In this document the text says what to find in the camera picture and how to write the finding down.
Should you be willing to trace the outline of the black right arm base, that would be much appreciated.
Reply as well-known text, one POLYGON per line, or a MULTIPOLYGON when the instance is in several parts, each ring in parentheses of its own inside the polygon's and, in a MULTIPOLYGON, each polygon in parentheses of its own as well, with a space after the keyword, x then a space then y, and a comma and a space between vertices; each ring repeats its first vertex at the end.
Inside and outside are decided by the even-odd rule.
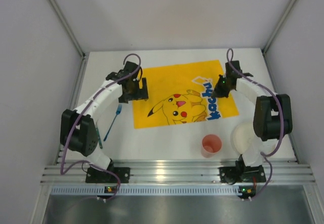
POLYGON ((219 168, 220 182, 229 185, 236 183, 265 183, 266 176, 262 165, 246 166, 243 159, 239 157, 235 166, 224 166, 219 168))

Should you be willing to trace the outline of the yellow Pikachu cloth placemat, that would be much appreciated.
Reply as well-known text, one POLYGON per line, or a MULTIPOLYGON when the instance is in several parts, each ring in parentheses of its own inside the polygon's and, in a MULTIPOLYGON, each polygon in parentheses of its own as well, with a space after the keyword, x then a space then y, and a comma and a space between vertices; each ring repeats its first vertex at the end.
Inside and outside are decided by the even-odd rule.
POLYGON ((219 60, 145 68, 148 99, 133 102, 134 128, 196 123, 239 115, 233 96, 212 98, 219 60))

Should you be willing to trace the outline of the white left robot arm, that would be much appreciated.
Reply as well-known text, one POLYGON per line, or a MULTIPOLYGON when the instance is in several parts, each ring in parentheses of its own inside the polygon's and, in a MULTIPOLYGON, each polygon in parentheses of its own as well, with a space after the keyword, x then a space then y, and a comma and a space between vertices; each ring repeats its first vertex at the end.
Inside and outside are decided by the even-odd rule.
MULTIPOLYGON (((99 89, 82 105, 74 110, 66 109, 61 116, 60 143, 64 150, 82 154, 90 167, 111 172, 113 160, 99 146, 96 123, 112 101, 120 103, 147 101, 149 99, 146 78, 142 76, 140 64, 123 62, 124 68, 111 72, 99 89)), ((188 90, 186 94, 173 94, 156 103, 147 116, 162 111, 164 125, 201 122, 210 119, 203 104, 202 94, 188 90)))

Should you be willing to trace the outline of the blue plastic fork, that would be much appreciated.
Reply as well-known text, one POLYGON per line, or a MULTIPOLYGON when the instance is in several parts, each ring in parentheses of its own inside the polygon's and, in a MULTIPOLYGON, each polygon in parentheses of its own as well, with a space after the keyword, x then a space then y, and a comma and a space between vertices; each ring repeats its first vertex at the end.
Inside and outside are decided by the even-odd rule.
POLYGON ((115 113, 115 117, 114 117, 114 119, 113 119, 113 121, 112 121, 112 123, 111 123, 111 125, 110 125, 110 127, 109 127, 109 129, 108 129, 108 131, 107 131, 107 133, 106 133, 103 141, 106 141, 107 140, 108 135, 109 135, 109 133, 110 133, 110 131, 111 131, 114 123, 115 123, 115 120, 120 115, 121 111, 122 111, 122 104, 119 104, 118 107, 117 107, 116 113, 115 113))

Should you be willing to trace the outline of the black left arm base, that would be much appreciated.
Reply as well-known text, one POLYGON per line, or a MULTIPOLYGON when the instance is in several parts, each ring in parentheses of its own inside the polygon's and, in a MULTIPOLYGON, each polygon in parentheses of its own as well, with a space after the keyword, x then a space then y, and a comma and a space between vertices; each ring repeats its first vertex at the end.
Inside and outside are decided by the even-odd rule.
MULTIPOLYGON (((114 167, 112 173, 119 178, 121 184, 127 184, 131 176, 130 171, 129 167, 114 167)), ((117 184, 117 178, 112 174, 89 167, 85 182, 88 184, 117 184)))

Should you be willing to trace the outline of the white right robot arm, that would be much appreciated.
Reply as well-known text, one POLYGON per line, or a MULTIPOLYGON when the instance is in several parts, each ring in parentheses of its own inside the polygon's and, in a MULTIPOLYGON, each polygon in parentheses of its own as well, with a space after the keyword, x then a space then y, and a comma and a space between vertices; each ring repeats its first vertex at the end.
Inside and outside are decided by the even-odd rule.
POLYGON ((276 94, 266 86, 243 73, 239 61, 225 63, 225 74, 220 75, 213 89, 213 98, 228 98, 231 91, 244 95, 254 105, 251 137, 244 132, 244 125, 236 127, 233 143, 242 150, 240 158, 247 167, 256 167, 263 159, 279 150, 284 137, 292 132, 291 99, 287 94, 276 94))

